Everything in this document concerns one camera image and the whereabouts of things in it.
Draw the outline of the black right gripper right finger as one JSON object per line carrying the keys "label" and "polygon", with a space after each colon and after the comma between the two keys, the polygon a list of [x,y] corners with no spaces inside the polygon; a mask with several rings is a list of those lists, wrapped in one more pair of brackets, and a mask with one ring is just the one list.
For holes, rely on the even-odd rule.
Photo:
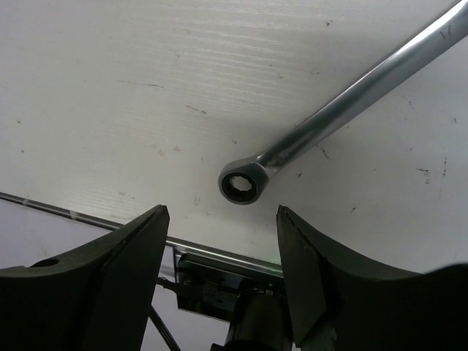
{"label": "black right gripper right finger", "polygon": [[465,350],[467,265],[415,273],[373,260],[280,206],[278,244],[302,350]]}

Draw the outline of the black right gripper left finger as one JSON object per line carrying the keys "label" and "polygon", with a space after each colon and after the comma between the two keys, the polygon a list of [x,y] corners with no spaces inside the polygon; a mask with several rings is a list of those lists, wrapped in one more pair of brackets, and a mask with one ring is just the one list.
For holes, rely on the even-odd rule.
{"label": "black right gripper left finger", "polygon": [[139,350],[170,216],[158,205],[30,267],[1,270],[3,350]]}

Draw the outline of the large silver ratchet wrench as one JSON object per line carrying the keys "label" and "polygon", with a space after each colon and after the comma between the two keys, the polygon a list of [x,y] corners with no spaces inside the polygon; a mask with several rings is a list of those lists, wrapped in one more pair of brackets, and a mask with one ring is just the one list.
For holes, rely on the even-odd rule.
{"label": "large silver ratchet wrench", "polygon": [[467,2],[457,1],[264,151],[226,165],[218,179],[221,194],[234,204],[254,203],[280,170],[466,36]]}

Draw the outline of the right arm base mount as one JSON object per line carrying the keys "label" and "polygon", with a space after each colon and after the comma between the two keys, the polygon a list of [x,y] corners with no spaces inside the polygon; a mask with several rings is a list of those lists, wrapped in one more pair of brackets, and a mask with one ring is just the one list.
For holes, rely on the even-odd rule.
{"label": "right arm base mount", "polygon": [[212,350],[293,348],[280,277],[185,253],[175,261],[175,281],[156,283],[175,293],[179,309],[229,323],[224,344],[213,343]]}

